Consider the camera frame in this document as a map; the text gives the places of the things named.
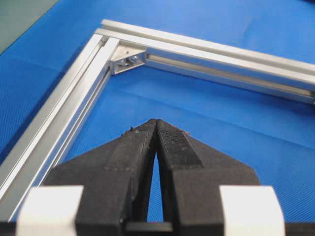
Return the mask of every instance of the gray surface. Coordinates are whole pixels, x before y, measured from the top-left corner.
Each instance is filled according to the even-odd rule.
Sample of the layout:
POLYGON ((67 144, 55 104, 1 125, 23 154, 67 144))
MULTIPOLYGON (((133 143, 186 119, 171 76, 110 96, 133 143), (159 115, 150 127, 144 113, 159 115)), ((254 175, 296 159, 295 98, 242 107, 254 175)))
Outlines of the gray surface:
POLYGON ((58 0, 0 0, 0 54, 58 0))

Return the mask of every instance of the blue cloth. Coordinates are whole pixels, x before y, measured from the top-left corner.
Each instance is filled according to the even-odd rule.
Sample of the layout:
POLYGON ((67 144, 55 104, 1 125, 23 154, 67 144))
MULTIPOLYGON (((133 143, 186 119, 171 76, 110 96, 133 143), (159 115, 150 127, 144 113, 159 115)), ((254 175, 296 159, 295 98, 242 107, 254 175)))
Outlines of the blue cloth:
MULTIPOLYGON (((310 1, 61 0, 0 56, 0 160, 104 18, 315 64, 310 1)), ((140 67, 112 77, 66 159, 150 118, 252 166, 287 222, 315 221, 313 106, 140 67)), ((158 181, 155 166, 149 221, 158 181)))

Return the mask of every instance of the metal bar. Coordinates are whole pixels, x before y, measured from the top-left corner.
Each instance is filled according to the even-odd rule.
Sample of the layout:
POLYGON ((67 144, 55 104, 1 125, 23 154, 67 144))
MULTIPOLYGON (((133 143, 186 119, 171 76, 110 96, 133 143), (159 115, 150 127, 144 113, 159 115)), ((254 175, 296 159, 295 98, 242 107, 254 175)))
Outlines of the metal bar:
POLYGON ((314 101, 312 92, 308 90, 275 84, 269 81, 262 81, 252 77, 215 70, 204 66, 197 66, 181 61, 149 55, 146 59, 146 66, 220 84, 262 92, 268 95, 278 96, 294 101, 310 104, 314 101))
MULTIPOLYGON (((110 78, 109 62, 119 40, 108 39, 102 47, 101 37, 96 35, 93 39, 96 43, 93 40, 94 44, 91 46, 90 41, 82 52, 89 56, 84 58, 83 63, 76 60, 69 70, 71 72, 72 68, 76 68, 76 75, 69 76, 68 72, 56 88, 58 91, 65 84, 64 80, 72 80, 66 90, 59 93, 60 97, 56 97, 55 90, 51 95, 53 98, 46 101, 44 106, 53 108, 43 123, 34 124, 38 130, 30 138, 28 145, 25 147, 19 141, 11 151, 15 153, 16 149, 25 148, 1 186, 0 221, 10 220, 32 184, 36 180, 41 182, 49 168, 65 156, 72 138, 79 131, 98 93, 110 78)), ((10 162, 13 161, 10 158, 11 153, 6 158, 10 162)))
POLYGON ((102 21, 103 29, 153 39, 161 42, 181 45, 201 51, 215 53, 223 56, 244 59, 251 62, 276 66, 300 73, 315 75, 315 65, 296 60, 285 59, 268 54, 231 47, 219 43, 191 38, 183 35, 163 32, 155 29, 129 25, 111 20, 102 21))
MULTIPOLYGON (((236 83, 230 83, 227 80, 218 80, 217 77, 215 78, 214 76, 208 75, 207 80, 300 102, 314 102, 315 76, 305 69, 297 70, 290 64, 286 66, 287 69, 283 69, 284 66, 270 66, 266 63, 261 64, 236 57, 223 56, 220 54, 209 53, 207 51, 201 51, 195 48, 184 47, 177 44, 170 44, 163 41, 152 40, 149 38, 114 32, 106 29, 98 29, 96 33, 104 35, 106 38, 113 37, 120 39, 124 43, 147 47, 147 58, 155 56, 158 58, 169 59, 171 61, 190 64, 195 68, 203 67, 214 71, 221 71, 222 73, 229 73, 230 77, 233 74, 234 79, 240 77, 247 78, 246 81, 238 80, 236 83), (260 81, 260 85, 257 83, 252 84, 251 81, 260 81)), ((153 64, 152 61, 147 60, 146 66, 154 67, 154 65, 155 67, 157 66, 156 63, 153 64)), ((174 67, 172 69, 170 69, 170 67, 171 64, 164 60, 163 66, 160 64, 159 67, 156 68, 187 75, 187 71, 184 69, 180 70, 176 67, 176 71, 174 71, 174 67)))

